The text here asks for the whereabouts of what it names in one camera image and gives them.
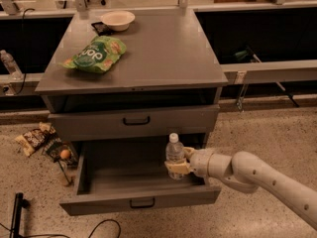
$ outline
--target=floor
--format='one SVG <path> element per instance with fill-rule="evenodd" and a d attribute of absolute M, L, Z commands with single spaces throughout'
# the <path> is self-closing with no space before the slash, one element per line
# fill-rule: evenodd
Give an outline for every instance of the floor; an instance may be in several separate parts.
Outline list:
<path fill-rule="evenodd" d="M 317 190 L 317 98 L 246 99 L 244 112 L 222 100 L 208 147 L 233 155 L 249 151 L 280 172 Z M 39 150 L 26 157 L 15 138 L 47 121 L 47 111 L 0 113 L 0 222 L 9 227 L 16 192 L 30 202 L 23 209 L 21 234 L 63 234 L 88 237 L 102 220 L 114 219 L 121 236 L 140 237 L 317 237 L 317 232 L 274 196 L 259 188 L 242 194 L 219 184 L 214 204 L 70 217 L 58 205 L 72 195 L 60 184 L 53 162 Z M 114 222 L 101 224 L 91 237 L 117 237 Z M 0 237 L 9 237 L 0 227 Z"/>

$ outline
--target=cable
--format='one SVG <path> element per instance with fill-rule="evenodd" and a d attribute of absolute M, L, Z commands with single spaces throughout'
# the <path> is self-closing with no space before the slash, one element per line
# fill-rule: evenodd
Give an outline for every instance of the cable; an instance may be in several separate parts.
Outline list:
<path fill-rule="evenodd" d="M 118 234 L 117 234 L 117 238 L 120 237 L 121 235 L 121 226 L 120 226 L 120 223 L 117 221 L 117 220 L 114 220 L 114 219 L 105 219 L 101 222 L 99 222 L 95 228 L 91 231 L 91 233 L 89 234 L 88 238 L 91 238 L 93 233 L 96 231 L 96 229 L 103 223 L 105 222 L 114 222 L 117 224 L 118 226 Z M 7 228 L 6 226 L 4 226 L 3 224 L 0 223 L 0 226 L 2 226 L 3 228 L 5 228 L 6 230 L 8 230 L 9 232 L 12 232 L 13 230 L 10 230 L 9 228 Z M 19 235 L 20 238 L 32 238 L 32 237 L 64 237 L 64 238 L 70 238 L 69 236 L 67 235 L 64 235 L 64 234 L 35 234 L 35 235 L 29 235 L 29 236 L 22 236 L 22 235 Z"/>
<path fill-rule="evenodd" d="M 24 44 L 26 43 L 26 40 L 25 40 L 25 32 L 24 32 L 24 19 L 25 19 L 25 16 L 26 16 L 26 13 L 28 11 L 35 11 L 36 9 L 34 8 L 28 8 L 28 9 L 25 9 L 23 11 L 23 14 L 22 14 L 22 23 L 21 23 L 21 31 L 22 31 L 22 35 L 23 35 L 23 42 Z M 25 73 L 24 73 L 24 77 L 23 77 L 23 81 L 22 81 L 22 85 L 20 87 L 20 90 L 15 94 L 15 95 L 18 95 L 22 92 L 23 88 L 24 88 L 24 84 L 26 82 L 26 77 L 27 77 L 27 73 L 28 73 L 28 69 L 25 65 Z"/>
<path fill-rule="evenodd" d="M 8 230 L 9 232 L 12 232 L 12 230 L 10 228 L 6 227 L 5 225 L 3 225 L 1 223 L 0 223 L 0 226 L 2 226 L 4 229 Z"/>
<path fill-rule="evenodd" d="M 102 224 L 102 223 L 105 223 L 105 222 L 114 222 L 117 224 L 118 228 L 119 228 L 119 231 L 118 231 L 118 235 L 117 235 L 117 238 L 120 237 L 120 234 L 121 234 L 121 226 L 119 224 L 119 222 L 117 220 L 114 220 L 114 219 L 105 219 L 101 222 L 99 222 L 98 225 L 95 226 L 95 228 L 92 230 L 92 232 L 90 233 L 90 235 L 88 236 L 88 238 L 91 238 L 91 236 L 93 235 L 93 233 L 96 231 L 96 229 Z"/>
<path fill-rule="evenodd" d="M 64 235 L 64 234 L 35 234 L 35 235 L 29 235 L 29 236 L 21 236 L 21 238 L 31 238 L 31 237 L 65 237 L 65 238 L 70 238 L 69 236 L 67 235 Z"/>

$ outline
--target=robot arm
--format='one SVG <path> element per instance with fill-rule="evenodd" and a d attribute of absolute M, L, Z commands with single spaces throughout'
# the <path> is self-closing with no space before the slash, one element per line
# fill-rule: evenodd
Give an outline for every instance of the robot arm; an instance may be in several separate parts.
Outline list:
<path fill-rule="evenodd" d="M 259 157 L 248 152 L 225 156 L 214 149 L 185 148 L 185 153 L 189 163 L 165 162 L 167 168 L 176 173 L 193 172 L 201 178 L 218 179 L 243 193 L 253 193 L 260 186 L 317 230 L 317 191 L 278 172 Z"/>

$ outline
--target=chip bag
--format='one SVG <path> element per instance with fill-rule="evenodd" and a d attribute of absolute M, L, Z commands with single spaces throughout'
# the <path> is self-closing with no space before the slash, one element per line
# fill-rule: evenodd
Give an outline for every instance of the chip bag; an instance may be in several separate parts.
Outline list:
<path fill-rule="evenodd" d="M 26 156 L 30 156 L 36 150 L 38 150 L 47 140 L 48 137 L 55 133 L 55 129 L 52 127 L 51 123 L 40 122 L 39 129 L 33 129 L 15 138 L 18 142 Z"/>
<path fill-rule="evenodd" d="M 62 65 L 86 72 L 104 73 L 126 49 L 126 45 L 117 38 L 97 36 L 81 53 L 67 59 Z"/>

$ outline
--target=green snack bag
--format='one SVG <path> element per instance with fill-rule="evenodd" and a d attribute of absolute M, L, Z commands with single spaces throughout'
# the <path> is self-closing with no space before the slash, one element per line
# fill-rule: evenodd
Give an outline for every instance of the green snack bag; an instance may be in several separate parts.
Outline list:
<path fill-rule="evenodd" d="M 67 59 L 62 65 L 86 72 L 104 73 L 126 49 L 126 45 L 117 38 L 97 36 L 81 53 Z"/>

